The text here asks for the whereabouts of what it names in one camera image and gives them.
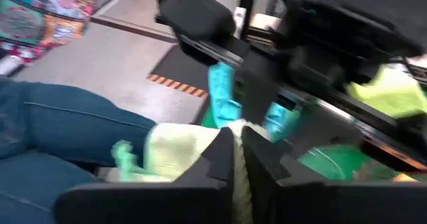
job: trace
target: white cable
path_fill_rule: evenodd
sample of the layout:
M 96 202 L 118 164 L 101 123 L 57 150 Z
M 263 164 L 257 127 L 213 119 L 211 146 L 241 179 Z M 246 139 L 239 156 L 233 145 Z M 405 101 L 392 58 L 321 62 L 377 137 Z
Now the white cable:
M 237 120 L 228 125 L 234 134 L 233 224 L 252 224 L 252 194 L 242 147 L 242 129 L 247 125 Z
M 243 28 L 243 22 L 245 20 L 246 9 L 243 7 L 236 7 L 234 10 L 233 18 L 236 23 L 236 30 L 234 31 L 234 37 L 240 38 L 240 34 Z
M 342 171 L 341 167 L 334 161 L 332 160 L 332 158 L 328 157 L 325 153 L 323 153 L 321 150 L 313 147 L 314 150 L 316 150 L 320 155 L 322 155 L 323 157 L 325 157 L 328 161 L 330 161 L 332 164 L 334 164 L 334 166 L 336 167 L 336 169 L 340 172 L 341 175 L 341 180 L 344 180 L 346 178 L 346 176 L 344 175 L 344 172 Z

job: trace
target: jeans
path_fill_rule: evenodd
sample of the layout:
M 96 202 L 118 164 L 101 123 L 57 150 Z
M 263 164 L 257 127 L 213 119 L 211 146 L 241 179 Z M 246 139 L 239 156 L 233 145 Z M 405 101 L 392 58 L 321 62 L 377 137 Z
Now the jeans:
M 0 223 L 53 223 L 60 194 L 98 181 L 71 162 L 113 167 L 126 140 L 141 165 L 154 125 L 76 87 L 0 78 Z

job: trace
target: colorful patterned fabric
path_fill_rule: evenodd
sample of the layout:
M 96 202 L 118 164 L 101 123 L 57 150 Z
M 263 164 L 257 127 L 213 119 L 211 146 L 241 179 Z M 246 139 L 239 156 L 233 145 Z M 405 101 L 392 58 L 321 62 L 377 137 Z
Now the colorful patterned fabric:
M 95 0 L 0 0 L 0 48 L 26 63 L 81 37 Z

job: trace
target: hazard tape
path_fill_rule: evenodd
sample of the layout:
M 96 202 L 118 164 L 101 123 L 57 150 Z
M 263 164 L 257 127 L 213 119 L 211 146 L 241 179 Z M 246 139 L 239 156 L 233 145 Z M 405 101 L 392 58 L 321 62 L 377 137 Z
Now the hazard tape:
M 205 99 L 209 93 L 207 91 L 204 91 L 202 89 L 198 89 L 196 87 L 193 87 L 191 85 L 187 85 L 184 83 L 180 83 L 179 81 L 174 81 L 172 79 L 167 79 L 165 77 L 160 77 L 159 75 L 148 75 L 147 79 L 150 81 L 153 81 L 155 83 L 159 83 L 160 85 L 165 85 L 166 87 L 171 87 L 175 90 L 185 92 L 187 94 L 200 97 Z

